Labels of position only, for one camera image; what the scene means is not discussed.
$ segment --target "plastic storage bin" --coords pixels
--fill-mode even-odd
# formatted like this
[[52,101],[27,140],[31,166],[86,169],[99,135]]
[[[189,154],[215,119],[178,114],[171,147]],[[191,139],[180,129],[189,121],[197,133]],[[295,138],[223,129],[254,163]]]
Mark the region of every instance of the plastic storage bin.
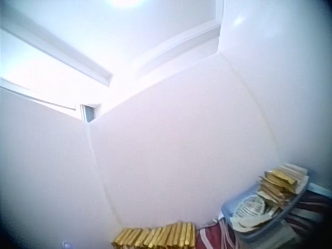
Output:
[[[306,184],[306,186],[303,188],[303,190],[301,191],[301,193],[299,193],[286,207],[283,211],[281,211],[276,217],[274,217],[271,221],[269,221],[267,224],[265,224],[262,228],[260,228],[259,230],[253,231],[253,232],[249,232],[249,233],[241,233],[241,232],[237,232],[234,230],[234,232],[237,234],[237,236],[239,236],[239,238],[241,238],[243,241],[245,242],[253,242],[256,241],[258,239],[260,239],[261,237],[263,237],[264,235],[266,235],[268,232],[272,231],[277,225],[278,222],[280,222],[285,216],[287,216],[287,214],[292,210],[292,208],[295,206],[295,204],[297,203],[297,201],[303,196],[303,194],[306,192],[308,185],[309,185],[309,180]],[[227,201],[223,207],[222,207],[222,213],[225,216],[226,222],[230,225],[230,227],[232,226],[232,223],[230,221],[230,218],[233,216],[233,213],[237,207],[237,205],[247,196],[250,195],[254,195],[256,193],[256,191],[259,189],[259,184],[255,184],[254,186],[252,186],[250,189],[248,189],[247,191],[241,193],[240,195],[236,196],[235,198]]]

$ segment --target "striped blanket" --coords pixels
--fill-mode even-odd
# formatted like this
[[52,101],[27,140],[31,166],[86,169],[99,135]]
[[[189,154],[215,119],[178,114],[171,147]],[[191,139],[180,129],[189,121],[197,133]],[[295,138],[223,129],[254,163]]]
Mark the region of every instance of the striped blanket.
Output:
[[[300,238],[305,238],[322,220],[331,205],[330,198],[306,191],[285,221]],[[196,248],[229,249],[242,248],[242,246],[241,241],[223,218],[213,226],[198,230]]]

